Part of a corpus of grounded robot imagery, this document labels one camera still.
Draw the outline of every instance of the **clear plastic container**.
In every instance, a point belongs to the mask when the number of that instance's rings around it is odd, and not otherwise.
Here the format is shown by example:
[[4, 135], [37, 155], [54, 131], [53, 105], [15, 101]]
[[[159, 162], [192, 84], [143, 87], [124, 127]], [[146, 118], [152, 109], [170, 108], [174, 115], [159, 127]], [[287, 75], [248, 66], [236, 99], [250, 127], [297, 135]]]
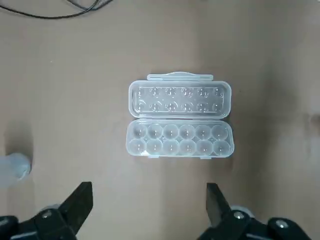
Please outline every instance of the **clear plastic container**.
[[0, 156], [0, 188], [7, 188], [31, 171], [30, 160], [21, 153]]
[[133, 156], [226, 158], [234, 149], [231, 127], [219, 119], [231, 110], [231, 87], [212, 75], [150, 74], [129, 87], [129, 111], [140, 120], [127, 129]]
[[212, 75], [150, 74], [129, 87], [129, 111], [136, 118], [222, 119], [231, 110], [231, 87]]
[[133, 156], [210, 159], [229, 157], [235, 145], [224, 121], [138, 119], [128, 126], [126, 149]]

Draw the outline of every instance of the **plastic egg carton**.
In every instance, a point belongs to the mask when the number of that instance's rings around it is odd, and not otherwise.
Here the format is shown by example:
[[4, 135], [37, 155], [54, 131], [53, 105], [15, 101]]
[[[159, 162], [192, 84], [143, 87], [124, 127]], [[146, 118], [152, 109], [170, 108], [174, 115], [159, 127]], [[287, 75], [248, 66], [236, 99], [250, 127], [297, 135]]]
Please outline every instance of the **plastic egg carton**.
[[212, 75], [150, 74], [129, 87], [127, 129], [133, 156], [226, 158], [235, 149], [231, 127], [219, 119], [231, 110], [231, 87]]
[[133, 156], [226, 158], [234, 149], [231, 127], [223, 121], [135, 120], [126, 149]]

